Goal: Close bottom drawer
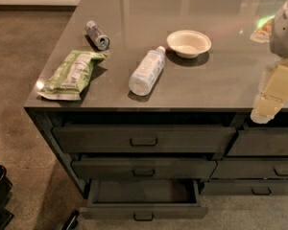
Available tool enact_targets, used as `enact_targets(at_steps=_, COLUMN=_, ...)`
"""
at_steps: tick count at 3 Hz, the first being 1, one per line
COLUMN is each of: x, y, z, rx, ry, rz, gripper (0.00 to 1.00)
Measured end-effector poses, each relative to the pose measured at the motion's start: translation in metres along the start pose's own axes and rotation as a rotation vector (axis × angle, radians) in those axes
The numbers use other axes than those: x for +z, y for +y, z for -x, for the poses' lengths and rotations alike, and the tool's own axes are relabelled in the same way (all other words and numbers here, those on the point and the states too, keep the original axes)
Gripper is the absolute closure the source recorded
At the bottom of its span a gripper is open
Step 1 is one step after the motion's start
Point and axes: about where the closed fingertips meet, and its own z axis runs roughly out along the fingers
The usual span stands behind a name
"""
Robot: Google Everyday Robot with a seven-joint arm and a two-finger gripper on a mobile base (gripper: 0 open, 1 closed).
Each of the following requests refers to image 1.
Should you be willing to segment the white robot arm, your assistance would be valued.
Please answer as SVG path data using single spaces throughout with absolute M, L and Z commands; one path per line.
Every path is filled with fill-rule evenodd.
M 252 105 L 252 121 L 267 124 L 288 102 L 288 0 L 252 33 L 251 40 L 268 43 L 270 51 L 280 57 L 262 73 Z

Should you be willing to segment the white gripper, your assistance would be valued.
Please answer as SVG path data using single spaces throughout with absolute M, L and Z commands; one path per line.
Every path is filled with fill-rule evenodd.
M 251 120 L 267 124 L 288 101 L 288 59 L 268 67 L 262 76 L 260 95 L 253 102 Z

